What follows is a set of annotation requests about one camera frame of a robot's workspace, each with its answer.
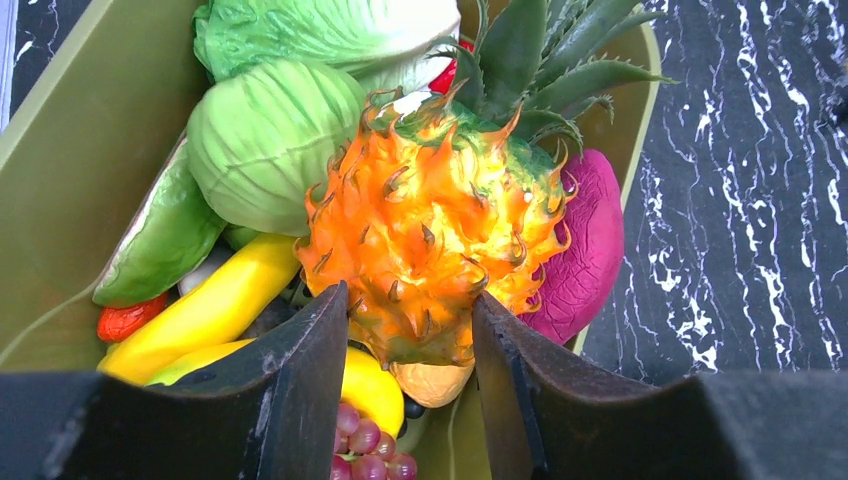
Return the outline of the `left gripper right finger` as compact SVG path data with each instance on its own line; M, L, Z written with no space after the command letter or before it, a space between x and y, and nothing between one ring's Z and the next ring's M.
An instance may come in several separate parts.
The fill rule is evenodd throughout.
M496 479L843 479L847 376L698 374L665 387L594 365L488 294L473 338Z

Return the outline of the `round green cabbage toy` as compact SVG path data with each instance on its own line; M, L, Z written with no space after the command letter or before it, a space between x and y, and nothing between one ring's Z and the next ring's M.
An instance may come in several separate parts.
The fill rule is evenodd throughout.
M280 59L212 86L187 124L188 166L225 221L308 233L306 194L321 197L327 162L356 133L365 91L329 66Z

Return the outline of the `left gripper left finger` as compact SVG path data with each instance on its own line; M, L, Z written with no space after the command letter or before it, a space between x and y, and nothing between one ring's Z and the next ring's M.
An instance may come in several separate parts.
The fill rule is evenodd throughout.
M326 479L347 348L345 284L168 386L95 372L1 378L5 479Z

